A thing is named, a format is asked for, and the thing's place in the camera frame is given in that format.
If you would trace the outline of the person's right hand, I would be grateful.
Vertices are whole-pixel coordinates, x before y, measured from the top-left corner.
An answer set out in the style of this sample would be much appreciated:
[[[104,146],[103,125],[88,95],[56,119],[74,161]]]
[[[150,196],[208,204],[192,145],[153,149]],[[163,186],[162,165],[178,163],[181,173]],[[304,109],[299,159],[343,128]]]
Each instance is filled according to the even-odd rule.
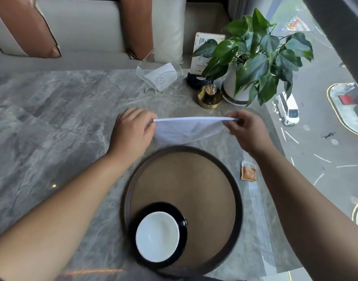
[[[225,117],[244,120],[244,136],[237,138],[240,147],[256,160],[275,149],[262,119],[245,109],[229,112]]]

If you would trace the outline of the person's left hand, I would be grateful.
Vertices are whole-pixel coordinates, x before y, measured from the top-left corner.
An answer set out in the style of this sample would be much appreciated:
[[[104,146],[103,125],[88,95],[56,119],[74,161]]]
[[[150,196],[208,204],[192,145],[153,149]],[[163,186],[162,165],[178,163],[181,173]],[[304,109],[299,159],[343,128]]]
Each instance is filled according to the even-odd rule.
[[[157,119],[152,111],[130,107],[116,118],[107,154],[131,165],[141,158],[150,143],[142,142],[143,118]]]

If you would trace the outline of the white cloth napkin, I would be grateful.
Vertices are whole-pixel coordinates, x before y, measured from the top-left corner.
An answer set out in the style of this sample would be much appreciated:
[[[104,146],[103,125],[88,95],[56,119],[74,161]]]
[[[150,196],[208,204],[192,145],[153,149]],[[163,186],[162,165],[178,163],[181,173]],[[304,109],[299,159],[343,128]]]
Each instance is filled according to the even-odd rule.
[[[237,121],[232,117],[182,117],[154,119],[154,141],[164,145],[193,143],[221,132],[224,121]]]

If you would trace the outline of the person's left forearm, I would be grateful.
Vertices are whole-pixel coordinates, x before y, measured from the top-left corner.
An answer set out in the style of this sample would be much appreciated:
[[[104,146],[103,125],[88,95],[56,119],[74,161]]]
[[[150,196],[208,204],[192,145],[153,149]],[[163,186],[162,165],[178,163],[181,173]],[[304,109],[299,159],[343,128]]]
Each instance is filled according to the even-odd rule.
[[[1,281],[54,281],[103,199],[144,154],[108,152],[0,235]]]

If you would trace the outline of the person's right forearm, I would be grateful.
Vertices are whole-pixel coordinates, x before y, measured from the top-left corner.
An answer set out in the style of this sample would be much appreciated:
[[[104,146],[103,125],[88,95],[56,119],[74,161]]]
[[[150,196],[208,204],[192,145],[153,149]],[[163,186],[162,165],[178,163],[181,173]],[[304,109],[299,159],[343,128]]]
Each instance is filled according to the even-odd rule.
[[[274,201],[284,234],[313,281],[358,281],[358,225],[275,146],[248,150]]]

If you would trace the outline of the gold toothpick holder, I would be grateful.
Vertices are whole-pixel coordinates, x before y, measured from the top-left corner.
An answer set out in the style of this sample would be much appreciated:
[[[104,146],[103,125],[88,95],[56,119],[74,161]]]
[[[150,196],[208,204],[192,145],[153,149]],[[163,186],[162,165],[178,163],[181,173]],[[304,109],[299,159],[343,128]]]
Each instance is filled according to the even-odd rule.
[[[201,87],[197,95],[197,102],[204,109],[217,108],[222,99],[221,91],[214,84]]]

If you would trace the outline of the small orange sachet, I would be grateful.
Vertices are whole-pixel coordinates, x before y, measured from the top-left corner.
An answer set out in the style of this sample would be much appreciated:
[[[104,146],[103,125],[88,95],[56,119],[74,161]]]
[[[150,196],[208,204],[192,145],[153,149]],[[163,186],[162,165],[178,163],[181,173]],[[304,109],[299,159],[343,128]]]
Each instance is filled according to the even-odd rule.
[[[257,182],[256,165],[242,160],[240,164],[240,178],[245,181]]]

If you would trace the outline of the white plant pot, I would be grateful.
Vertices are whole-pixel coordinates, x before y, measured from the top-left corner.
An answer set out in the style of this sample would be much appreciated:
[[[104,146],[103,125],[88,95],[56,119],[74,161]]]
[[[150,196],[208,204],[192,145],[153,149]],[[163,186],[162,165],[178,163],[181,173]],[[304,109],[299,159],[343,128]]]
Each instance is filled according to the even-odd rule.
[[[241,88],[235,95],[234,90],[236,86],[236,73],[237,62],[233,60],[229,63],[228,72],[225,74],[225,79],[221,85],[221,92],[224,100],[231,105],[246,107],[249,100],[249,91],[251,89],[251,83],[249,86]]]

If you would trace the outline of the white paper napkin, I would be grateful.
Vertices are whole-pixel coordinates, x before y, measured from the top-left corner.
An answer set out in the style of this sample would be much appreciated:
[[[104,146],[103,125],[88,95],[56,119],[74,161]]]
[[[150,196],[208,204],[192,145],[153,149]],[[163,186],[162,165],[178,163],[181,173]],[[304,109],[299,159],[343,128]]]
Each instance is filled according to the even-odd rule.
[[[162,92],[168,88],[177,78],[177,71],[171,63],[167,63],[145,76],[145,79],[149,80],[158,92]]]

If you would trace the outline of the clear acrylic napkin holder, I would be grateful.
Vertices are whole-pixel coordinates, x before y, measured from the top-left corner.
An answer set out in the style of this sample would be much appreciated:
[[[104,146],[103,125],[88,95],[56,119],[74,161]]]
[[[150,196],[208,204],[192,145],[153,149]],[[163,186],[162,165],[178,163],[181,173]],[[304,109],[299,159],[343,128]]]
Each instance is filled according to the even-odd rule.
[[[140,62],[136,74],[148,85],[146,95],[169,96],[175,93],[174,84],[182,79],[183,70],[169,55],[153,49]]]

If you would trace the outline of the white van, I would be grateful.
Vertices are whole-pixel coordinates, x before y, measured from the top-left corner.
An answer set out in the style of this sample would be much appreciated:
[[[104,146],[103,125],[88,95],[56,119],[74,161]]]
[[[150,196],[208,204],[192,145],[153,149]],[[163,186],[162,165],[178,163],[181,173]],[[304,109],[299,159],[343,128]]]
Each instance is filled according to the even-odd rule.
[[[275,105],[280,115],[280,119],[284,125],[291,126],[298,124],[300,120],[299,110],[293,94],[291,94],[289,97],[286,96],[285,92],[276,95]]]

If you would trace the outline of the dark blue card stand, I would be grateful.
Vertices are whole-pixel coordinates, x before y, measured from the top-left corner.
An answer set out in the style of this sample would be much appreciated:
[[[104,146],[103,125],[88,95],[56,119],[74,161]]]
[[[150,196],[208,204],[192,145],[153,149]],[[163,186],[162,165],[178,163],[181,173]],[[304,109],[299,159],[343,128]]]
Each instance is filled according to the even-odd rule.
[[[187,73],[186,82],[192,89],[195,90],[200,90],[203,86],[214,83],[212,80],[208,80],[201,75],[192,74],[190,72]]]

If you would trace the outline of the green potted plant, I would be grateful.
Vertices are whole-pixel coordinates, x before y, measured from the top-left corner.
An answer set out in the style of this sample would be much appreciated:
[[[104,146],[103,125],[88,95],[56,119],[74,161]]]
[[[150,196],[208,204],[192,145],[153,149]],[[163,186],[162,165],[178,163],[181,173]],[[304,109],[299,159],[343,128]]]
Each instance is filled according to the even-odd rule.
[[[257,8],[252,15],[228,23],[224,30],[230,37],[217,45],[201,76],[212,81],[225,78],[229,63],[236,60],[234,94],[251,83],[247,106],[254,100],[260,106],[268,102],[277,94],[280,82],[289,97],[294,72],[303,66],[302,58],[314,60],[313,47],[303,32],[283,37],[274,35],[275,26]]]

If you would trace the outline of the cream menu card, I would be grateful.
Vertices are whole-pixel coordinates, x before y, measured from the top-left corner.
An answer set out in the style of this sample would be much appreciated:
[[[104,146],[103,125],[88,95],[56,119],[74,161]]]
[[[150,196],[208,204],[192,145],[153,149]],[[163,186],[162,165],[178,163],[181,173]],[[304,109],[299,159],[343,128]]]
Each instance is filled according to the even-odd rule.
[[[201,75],[214,56],[217,45],[225,40],[224,34],[197,32],[191,60],[190,73]]]

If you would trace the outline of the round brown tray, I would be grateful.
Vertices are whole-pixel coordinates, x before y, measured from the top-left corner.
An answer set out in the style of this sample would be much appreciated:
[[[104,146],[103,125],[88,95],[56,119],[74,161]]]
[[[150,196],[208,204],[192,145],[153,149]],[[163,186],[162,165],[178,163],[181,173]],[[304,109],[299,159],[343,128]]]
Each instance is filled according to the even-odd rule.
[[[139,213],[153,203],[168,203],[186,219],[187,240],[179,258],[158,268],[138,253]],[[237,180],[215,156],[174,145],[143,160],[131,174],[121,199],[121,223],[135,260],[158,274],[188,278],[210,273],[238,242],[243,202]]]

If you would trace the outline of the black saucer plate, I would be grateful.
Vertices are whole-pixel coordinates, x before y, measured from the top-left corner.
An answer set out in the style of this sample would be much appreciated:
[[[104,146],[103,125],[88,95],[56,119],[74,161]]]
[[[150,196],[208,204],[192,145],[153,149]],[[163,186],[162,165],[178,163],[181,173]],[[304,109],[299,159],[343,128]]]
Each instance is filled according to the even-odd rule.
[[[166,212],[176,220],[179,226],[180,239],[176,251],[169,259],[161,263],[151,263],[145,260],[139,254],[135,242],[135,235],[136,235],[137,227],[139,223],[142,221],[142,219],[146,217],[148,214],[158,211]],[[152,270],[163,269],[174,264],[184,252],[187,243],[187,236],[188,236],[187,220],[185,219],[183,214],[178,210],[178,208],[167,202],[155,202],[143,207],[141,210],[139,210],[139,212],[137,212],[137,214],[135,215],[135,217],[132,219],[132,221],[128,226],[128,238],[131,243],[131,250],[134,258],[137,260],[138,263]]]

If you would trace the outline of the beige sofa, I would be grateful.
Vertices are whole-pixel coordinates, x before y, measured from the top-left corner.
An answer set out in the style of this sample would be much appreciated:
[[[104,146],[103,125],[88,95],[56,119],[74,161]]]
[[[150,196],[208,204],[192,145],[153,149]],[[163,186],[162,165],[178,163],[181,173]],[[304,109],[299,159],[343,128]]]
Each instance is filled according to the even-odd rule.
[[[123,32],[120,0],[37,0],[60,58],[10,56],[0,50],[0,73],[133,69]],[[197,32],[220,34],[229,22],[221,3],[152,0],[153,49],[191,66]]]

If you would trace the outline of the white bowl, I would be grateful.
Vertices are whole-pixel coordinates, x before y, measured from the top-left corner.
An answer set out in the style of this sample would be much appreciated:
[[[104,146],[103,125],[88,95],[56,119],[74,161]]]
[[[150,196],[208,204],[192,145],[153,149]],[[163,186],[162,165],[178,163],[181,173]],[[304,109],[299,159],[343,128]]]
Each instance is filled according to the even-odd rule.
[[[139,254],[151,263],[169,259],[179,244],[180,232],[176,220],[166,212],[152,212],[139,223],[135,242]]]

